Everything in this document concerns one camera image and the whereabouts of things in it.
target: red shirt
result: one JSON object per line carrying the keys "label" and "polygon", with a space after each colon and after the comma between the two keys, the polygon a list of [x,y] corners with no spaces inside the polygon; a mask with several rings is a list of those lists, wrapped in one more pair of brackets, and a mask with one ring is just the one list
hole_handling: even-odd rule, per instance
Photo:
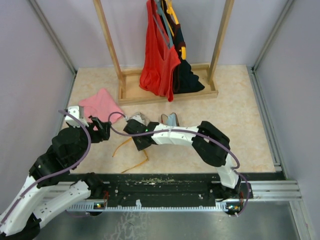
{"label": "red shirt", "polygon": [[[169,37],[162,25],[160,16],[156,13],[157,5],[154,0],[146,2],[148,12],[148,27],[146,30],[145,60],[140,76],[140,87],[155,95],[167,97],[169,102],[174,100],[173,72],[180,64],[178,54],[173,45],[167,45]],[[155,19],[163,34],[157,27]]]}

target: gray wall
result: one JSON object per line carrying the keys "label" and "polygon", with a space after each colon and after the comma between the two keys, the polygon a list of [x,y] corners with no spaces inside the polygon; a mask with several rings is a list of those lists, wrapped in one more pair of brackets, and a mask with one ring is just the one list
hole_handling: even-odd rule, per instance
{"label": "gray wall", "polygon": [[26,0],[0,1],[0,213],[56,134],[73,76]]}
{"label": "gray wall", "polygon": [[295,1],[258,69],[289,176],[320,237],[320,1]]}
{"label": "gray wall", "polygon": [[[147,0],[101,0],[122,66],[143,66]],[[37,0],[76,68],[111,66],[92,0]],[[253,65],[286,0],[236,0],[219,64]],[[190,63],[210,62],[225,0],[173,0]]]}

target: yellow hanger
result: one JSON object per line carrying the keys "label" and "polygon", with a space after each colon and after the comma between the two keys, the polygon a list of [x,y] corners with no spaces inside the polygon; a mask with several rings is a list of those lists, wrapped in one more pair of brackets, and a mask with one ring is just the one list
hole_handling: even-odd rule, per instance
{"label": "yellow hanger", "polygon": [[[175,24],[179,24],[177,15],[176,15],[173,7],[172,7],[172,0],[165,0],[165,1],[166,1],[166,5],[167,5],[167,10],[166,10],[166,12],[167,12],[168,14],[170,14],[170,15],[173,16],[173,19],[174,19],[174,21],[175,21]],[[171,29],[170,24],[168,24],[168,25],[169,25],[170,32],[171,32],[172,36],[174,36],[174,33],[173,33],[172,29]],[[187,58],[186,47],[185,47],[185,46],[182,46],[180,51],[181,51],[181,58],[182,58],[183,60],[186,60],[186,58]]]}

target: pink towel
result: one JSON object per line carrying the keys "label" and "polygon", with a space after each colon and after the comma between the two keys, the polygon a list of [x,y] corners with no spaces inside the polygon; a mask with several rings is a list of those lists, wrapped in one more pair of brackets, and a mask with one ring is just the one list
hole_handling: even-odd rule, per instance
{"label": "pink towel", "polygon": [[[107,122],[108,117],[112,112],[123,113],[105,88],[101,88],[97,94],[81,100],[79,106],[84,108],[84,116],[90,123],[92,123],[89,118],[90,116],[98,117],[100,121]],[[121,117],[120,114],[113,114],[110,121],[111,123],[115,123]]]}

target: wooden frame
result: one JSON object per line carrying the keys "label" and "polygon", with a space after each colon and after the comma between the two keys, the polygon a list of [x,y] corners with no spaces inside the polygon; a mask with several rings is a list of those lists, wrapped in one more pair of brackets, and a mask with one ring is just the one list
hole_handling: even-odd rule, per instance
{"label": "wooden frame", "polygon": [[[218,96],[218,87],[214,78],[220,51],[225,39],[231,11],[235,0],[225,0],[222,18],[216,38],[211,64],[191,64],[192,71],[199,76],[199,81],[205,86],[204,90],[192,93],[175,94],[174,100],[206,99]],[[118,103],[119,105],[149,104],[166,102],[167,98],[156,96],[150,91],[139,87],[142,68],[129,68],[121,70],[115,47],[107,24],[101,0],[93,0],[94,7],[108,46],[110,56],[119,80]]]}

